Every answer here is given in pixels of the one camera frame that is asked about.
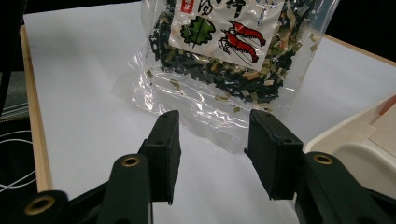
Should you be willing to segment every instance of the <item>leaf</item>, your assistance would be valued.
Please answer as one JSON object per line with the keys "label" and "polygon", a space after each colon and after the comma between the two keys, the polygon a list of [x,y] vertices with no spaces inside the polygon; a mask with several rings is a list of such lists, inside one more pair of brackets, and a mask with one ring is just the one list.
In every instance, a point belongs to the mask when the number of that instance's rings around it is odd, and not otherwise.
{"label": "leaf", "polygon": [[181,26],[180,35],[185,43],[193,43],[192,48],[194,48],[195,45],[207,44],[212,40],[211,33],[215,32],[216,27],[210,20],[197,16],[190,21],[190,24]]}

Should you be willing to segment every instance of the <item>package label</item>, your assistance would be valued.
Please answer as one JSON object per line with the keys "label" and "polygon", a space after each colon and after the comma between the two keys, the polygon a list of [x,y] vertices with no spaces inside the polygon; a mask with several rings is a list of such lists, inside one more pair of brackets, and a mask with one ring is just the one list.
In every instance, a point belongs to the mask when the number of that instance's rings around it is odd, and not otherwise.
{"label": "package label", "polygon": [[262,70],[284,0],[177,0],[169,45]]}

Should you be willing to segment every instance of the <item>clear plastic packaging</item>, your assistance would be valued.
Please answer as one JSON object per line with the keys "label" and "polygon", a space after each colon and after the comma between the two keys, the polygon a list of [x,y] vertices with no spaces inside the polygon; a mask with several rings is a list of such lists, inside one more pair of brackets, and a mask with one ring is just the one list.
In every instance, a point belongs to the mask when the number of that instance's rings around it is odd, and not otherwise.
{"label": "clear plastic packaging", "polygon": [[132,103],[177,109],[193,133],[243,152],[251,109],[287,115],[337,3],[143,0]]}

